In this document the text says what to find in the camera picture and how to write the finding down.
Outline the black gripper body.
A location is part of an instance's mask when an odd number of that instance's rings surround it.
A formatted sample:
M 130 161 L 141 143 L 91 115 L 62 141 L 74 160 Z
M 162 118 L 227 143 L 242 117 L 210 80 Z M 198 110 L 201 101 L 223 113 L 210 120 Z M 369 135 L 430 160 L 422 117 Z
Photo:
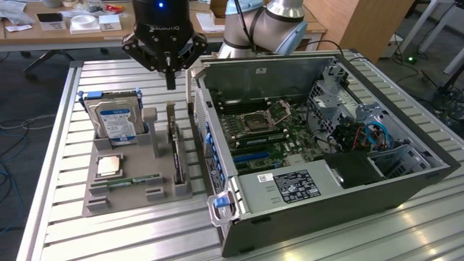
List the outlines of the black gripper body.
M 190 1 L 133 1 L 135 30 L 139 45 L 153 55 L 170 54 L 171 37 L 181 37 L 179 54 L 190 47 L 194 26 L 190 20 Z

